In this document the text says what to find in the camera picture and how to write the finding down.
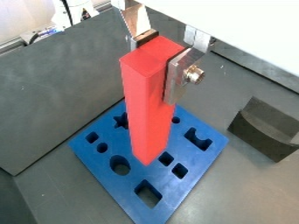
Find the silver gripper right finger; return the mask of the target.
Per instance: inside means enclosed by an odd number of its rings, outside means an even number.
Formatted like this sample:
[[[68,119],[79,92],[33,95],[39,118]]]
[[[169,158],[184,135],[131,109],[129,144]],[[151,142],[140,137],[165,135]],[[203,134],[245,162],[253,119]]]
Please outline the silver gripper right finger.
[[[200,59],[211,49],[211,35],[192,26],[184,29],[183,41],[189,45],[168,61],[163,101],[173,105],[183,94],[189,83],[197,85],[204,77],[200,69]]]

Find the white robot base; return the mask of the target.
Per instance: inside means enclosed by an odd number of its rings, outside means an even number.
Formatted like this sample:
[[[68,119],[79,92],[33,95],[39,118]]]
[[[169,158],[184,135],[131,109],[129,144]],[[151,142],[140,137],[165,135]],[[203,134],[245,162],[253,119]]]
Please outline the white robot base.
[[[91,0],[52,0],[52,3],[51,21],[61,31],[99,14]]]

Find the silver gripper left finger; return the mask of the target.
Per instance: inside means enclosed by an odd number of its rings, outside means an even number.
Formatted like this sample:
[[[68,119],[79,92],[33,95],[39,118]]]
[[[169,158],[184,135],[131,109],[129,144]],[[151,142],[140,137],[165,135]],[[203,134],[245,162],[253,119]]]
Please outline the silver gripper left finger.
[[[151,26],[145,6],[143,4],[139,3],[125,10],[121,10],[120,15],[128,30],[129,50],[133,51],[159,36],[159,31]]]

